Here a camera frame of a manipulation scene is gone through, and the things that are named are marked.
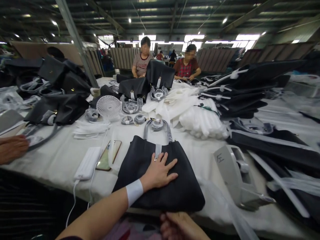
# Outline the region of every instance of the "red plaid shirt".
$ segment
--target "red plaid shirt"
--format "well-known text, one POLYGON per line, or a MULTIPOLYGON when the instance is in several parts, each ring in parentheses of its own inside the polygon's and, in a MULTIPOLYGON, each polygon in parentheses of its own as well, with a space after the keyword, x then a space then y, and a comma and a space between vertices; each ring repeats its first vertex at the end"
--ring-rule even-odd
POLYGON ((179 69, 179 73, 178 76, 179 77, 190 77, 190 75, 192 74, 192 70, 193 70, 193 66, 191 61, 188 63, 187 66, 184 65, 183 63, 183 58, 179 59, 180 61, 180 69, 179 69))

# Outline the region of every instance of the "white fan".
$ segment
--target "white fan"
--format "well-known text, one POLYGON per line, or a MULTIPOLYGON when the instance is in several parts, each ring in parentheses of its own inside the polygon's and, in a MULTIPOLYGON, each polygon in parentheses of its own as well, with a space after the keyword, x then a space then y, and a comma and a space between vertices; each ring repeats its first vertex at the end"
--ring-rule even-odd
POLYGON ((104 119, 114 119, 122 111, 122 103, 114 96, 102 96, 97 102, 97 111, 104 119))

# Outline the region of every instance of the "stack of bags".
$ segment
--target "stack of bags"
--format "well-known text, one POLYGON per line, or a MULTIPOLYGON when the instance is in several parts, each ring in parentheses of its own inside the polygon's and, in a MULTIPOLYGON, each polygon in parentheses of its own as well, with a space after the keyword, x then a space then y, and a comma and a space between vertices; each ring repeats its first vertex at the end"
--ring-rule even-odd
POLYGON ((267 181, 277 204, 314 231, 320 232, 320 154, 296 134, 273 129, 262 135, 235 130, 228 144, 247 150, 267 181))
POLYGON ((305 64, 304 60, 264 62, 246 65, 218 78, 200 93, 212 98, 223 118, 253 118, 267 105, 265 92, 278 85, 278 76, 305 64))

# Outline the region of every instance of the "table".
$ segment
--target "table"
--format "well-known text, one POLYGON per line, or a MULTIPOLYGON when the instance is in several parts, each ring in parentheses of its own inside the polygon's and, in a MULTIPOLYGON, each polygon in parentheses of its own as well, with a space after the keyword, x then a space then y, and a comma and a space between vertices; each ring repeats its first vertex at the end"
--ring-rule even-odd
MULTIPOLYGON (((108 81, 109 78, 100 79, 100 85, 108 81)), ((316 147, 315 141, 319 140, 320 125, 313 122, 311 119, 302 117, 300 114, 292 111, 294 116, 293 123, 281 122, 278 119, 272 119, 276 116, 276 110, 283 111, 286 109, 285 103, 281 100, 267 100, 270 105, 261 109, 258 115, 263 120, 269 120, 272 123, 277 123, 279 129, 285 129, 297 124, 304 126, 304 129, 299 131, 299 137, 316 147), (312 128, 312 140, 307 138, 308 130, 312 128)), ((39 132, 41 136, 47 136, 51 132, 50 126, 44 127, 39 132)), ((72 193, 73 190, 73 176, 80 165, 87 149, 89 147, 101 146, 104 134, 99 136, 98 140, 79 140, 74 139, 72 131, 75 125, 65 126, 53 139, 41 148, 27 153, 24 157, 17 159, 9 165, 1 166, 4 169, 15 171, 33 179, 53 186, 59 189, 66 190, 72 193)), ((117 181, 117 170, 120 168, 121 162, 124 159, 129 148, 130 141, 134 135, 143 136, 144 125, 140 126, 124 126, 120 122, 113 123, 108 131, 107 137, 104 141, 103 148, 106 147, 109 140, 120 140, 122 146, 115 160, 115 165, 110 172, 96 171, 94 175, 93 184, 91 187, 92 196, 94 201, 111 194, 113 187, 117 181)), ((148 141, 157 142, 159 144, 166 144, 166 134, 164 132, 151 132, 149 131, 148 141)), ((209 139, 199 140, 188 134, 181 132, 179 129, 172 129, 172 136, 180 142, 185 150, 186 155, 192 165, 196 176, 201 176, 206 180, 212 181, 223 193, 224 197, 231 199, 229 192, 222 180, 212 153, 222 147, 225 142, 209 139)), ((245 155, 248 159, 254 181, 260 193, 266 194, 265 179, 253 164, 250 156, 245 155)), ((80 182, 76 187, 76 195, 86 201, 89 198, 90 181, 80 182)), ((225 233, 236 234, 232 225, 232 221, 224 207, 219 204, 214 198, 202 188, 203 194, 206 199, 204 209, 197 213, 196 221, 203 226, 209 227, 225 233)), ((159 214, 157 211, 141 211, 137 209, 130 209, 131 212, 139 212, 146 214, 159 214)), ((258 236, 272 238, 272 239, 319 239, 319 235, 309 230, 299 222, 289 218, 278 205, 268 205, 261 207, 256 212, 249 212, 240 209, 244 218, 249 225, 256 231, 258 236)))

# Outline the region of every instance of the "white wristband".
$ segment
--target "white wristband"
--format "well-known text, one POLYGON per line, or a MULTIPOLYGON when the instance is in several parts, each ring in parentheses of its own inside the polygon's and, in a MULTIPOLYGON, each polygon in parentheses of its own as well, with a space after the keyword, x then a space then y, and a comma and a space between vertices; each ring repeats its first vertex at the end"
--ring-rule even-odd
POLYGON ((126 186, 128 195, 128 208, 143 194, 143 187, 140 179, 126 186))

